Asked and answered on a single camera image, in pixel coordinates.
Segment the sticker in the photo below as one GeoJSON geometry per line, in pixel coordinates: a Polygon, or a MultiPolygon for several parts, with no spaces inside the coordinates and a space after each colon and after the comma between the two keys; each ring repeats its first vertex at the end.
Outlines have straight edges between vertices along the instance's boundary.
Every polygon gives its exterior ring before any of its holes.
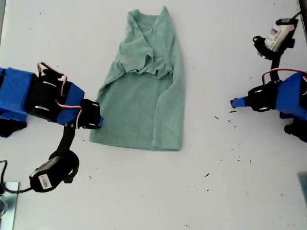
{"type": "Polygon", "coordinates": [[[49,177],[47,174],[43,174],[38,176],[40,184],[42,185],[42,188],[45,189],[49,189],[52,188],[52,185],[50,183],[49,177]]]}

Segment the black cable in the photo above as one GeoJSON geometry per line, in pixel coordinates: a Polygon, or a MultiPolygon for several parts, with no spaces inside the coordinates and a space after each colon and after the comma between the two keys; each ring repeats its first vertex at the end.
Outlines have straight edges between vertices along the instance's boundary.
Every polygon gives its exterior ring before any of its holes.
{"type": "Polygon", "coordinates": [[[293,18],[292,18],[292,19],[297,18],[297,16],[299,16],[301,13],[302,13],[301,11],[300,11],[300,12],[298,12],[296,15],[294,15],[294,16],[293,16],[293,18]]]}
{"type": "Polygon", "coordinates": [[[4,174],[5,174],[6,168],[8,167],[8,161],[7,161],[7,160],[3,160],[3,161],[0,161],[0,163],[4,163],[4,167],[3,167],[2,172],[1,172],[1,182],[0,182],[0,185],[1,185],[1,187],[2,187],[5,191],[7,191],[7,192],[9,192],[9,193],[12,193],[12,194],[20,194],[20,193],[26,193],[26,192],[32,190],[31,187],[29,187],[29,188],[27,188],[27,189],[24,189],[24,190],[18,190],[18,191],[13,191],[13,190],[8,189],[8,188],[5,186],[5,182],[4,182],[4,174]]]}

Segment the wire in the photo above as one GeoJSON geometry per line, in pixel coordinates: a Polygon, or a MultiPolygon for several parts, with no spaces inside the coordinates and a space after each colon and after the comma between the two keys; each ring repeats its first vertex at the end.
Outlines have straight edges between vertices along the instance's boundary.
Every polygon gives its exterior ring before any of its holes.
{"type": "Polygon", "coordinates": [[[3,161],[0,161],[0,163],[4,163],[4,167],[2,169],[2,172],[1,172],[1,187],[9,192],[9,193],[12,193],[12,194],[20,194],[20,193],[26,193],[26,192],[29,192],[32,190],[31,187],[27,188],[27,189],[24,189],[24,190],[18,190],[18,191],[13,191],[13,190],[10,190],[8,189],[6,186],[5,186],[5,182],[4,182],[4,174],[5,174],[5,170],[6,168],[8,167],[8,161],[7,160],[3,160],[3,161]]]}
{"type": "Polygon", "coordinates": [[[67,77],[66,77],[66,75],[63,75],[63,76],[64,76],[64,81],[63,81],[63,83],[62,83],[61,92],[60,92],[60,96],[61,96],[61,97],[63,96],[64,85],[65,85],[65,83],[67,82],[67,77]]]}
{"type": "Polygon", "coordinates": [[[293,18],[292,18],[292,19],[297,18],[297,16],[299,16],[301,13],[302,13],[301,11],[300,11],[300,12],[298,12],[296,15],[294,15],[294,16],[293,16],[293,18]]]}
{"type": "Polygon", "coordinates": [[[67,82],[67,76],[65,76],[64,73],[60,73],[60,72],[54,70],[52,67],[50,67],[49,65],[47,65],[45,62],[42,62],[42,61],[38,62],[38,64],[37,64],[39,76],[42,75],[42,67],[41,67],[41,65],[44,66],[47,69],[50,69],[50,70],[58,73],[60,76],[64,77],[64,80],[63,80],[63,83],[62,83],[62,87],[61,87],[61,91],[60,91],[60,96],[63,96],[63,90],[64,90],[64,85],[67,82]]]}
{"type": "Polygon", "coordinates": [[[76,120],[76,128],[79,128],[79,119],[80,116],[82,114],[82,107],[79,105],[64,105],[64,104],[60,104],[58,103],[58,101],[56,100],[56,103],[58,104],[59,107],[63,108],[63,109],[80,109],[78,116],[77,116],[77,120],[76,120]]]}
{"type": "Polygon", "coordinates": [[[271,69],[270,71],[265,72],[262,75],[262,83],[263,85],[265,85],[265,75],[274,71],[292,71],[292,72],[299,72],[299,73],[303,73],[307,75],[307,72],[301,69],[290,69],[290,68],[275,68],[275,69],[271,69]]]}

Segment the t-shirt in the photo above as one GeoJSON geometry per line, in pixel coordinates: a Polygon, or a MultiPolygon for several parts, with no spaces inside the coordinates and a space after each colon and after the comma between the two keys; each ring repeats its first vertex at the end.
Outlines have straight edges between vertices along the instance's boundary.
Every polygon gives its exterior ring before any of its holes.
{"type": "Polygon", "coordinates": [[[126,36],[96,101],[104,124],[91,131],[92,142],[181,150],[182,58],[166,7],[158,16],[128,13],[126,36]]]}

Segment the white table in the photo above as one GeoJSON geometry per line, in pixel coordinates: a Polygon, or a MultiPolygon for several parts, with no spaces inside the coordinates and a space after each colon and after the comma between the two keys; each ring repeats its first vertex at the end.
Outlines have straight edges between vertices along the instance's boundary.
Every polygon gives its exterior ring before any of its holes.
{"type": "MultiPolygon", "coordinates": [[[[20,195],[15,230],[306,229],[296,174],[307,171],[307,144],[283,132],[290,121],[276,111],[229,113],[229,100],[260,85],[270,68],[252,38],[294,15],[295,1],[8,0],[0,65],[36,71],[36,63],[45,61],[95,99],[124,37],[127,12],[158,14],[163,5],[185,60],[183,150],[103,146],[88,141],[88,130],[78,130],[71,149],[81,165],[74,182],[20,195]]],[[[281,67],[306,69],[301,23],[295,38],[281,67]]],[[[25,130],[1,138],[6,180],[26,188],[28,176],[56,149],[62,129],[30,117],[25,130]]]]}

